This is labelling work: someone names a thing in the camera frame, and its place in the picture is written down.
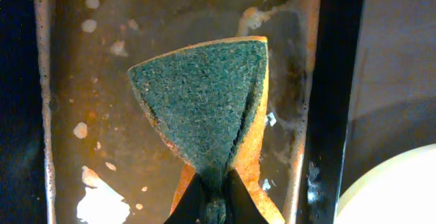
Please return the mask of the white plate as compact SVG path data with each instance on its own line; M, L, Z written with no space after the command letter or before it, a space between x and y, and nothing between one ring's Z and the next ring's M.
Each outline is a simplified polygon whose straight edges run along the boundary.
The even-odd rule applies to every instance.
M435 224L435 145L399 154L339 199L334 224Z

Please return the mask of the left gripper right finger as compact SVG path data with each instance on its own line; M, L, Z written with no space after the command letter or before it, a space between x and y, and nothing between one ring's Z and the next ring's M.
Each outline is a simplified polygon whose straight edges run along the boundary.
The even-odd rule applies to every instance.
M268 224L236 170L227 173L223 184L225 224Z

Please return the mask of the yellow green scrub sponge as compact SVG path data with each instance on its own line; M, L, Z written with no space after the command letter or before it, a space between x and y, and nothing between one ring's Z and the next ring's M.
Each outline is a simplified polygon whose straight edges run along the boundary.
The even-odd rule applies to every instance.
M268 223L284 221L258 183L268 103L265 37L180 48L130 67L127 75L150 124L185 163L170 215L198 174L208 188L202 223L225 223L223 184L236 170Z

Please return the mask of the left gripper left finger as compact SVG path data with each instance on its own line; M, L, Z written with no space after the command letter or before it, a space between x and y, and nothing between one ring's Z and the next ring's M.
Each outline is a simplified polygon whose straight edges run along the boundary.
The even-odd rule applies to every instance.
M201 224L208 201L208 188L200 175L191 179L180 202L164 224Z

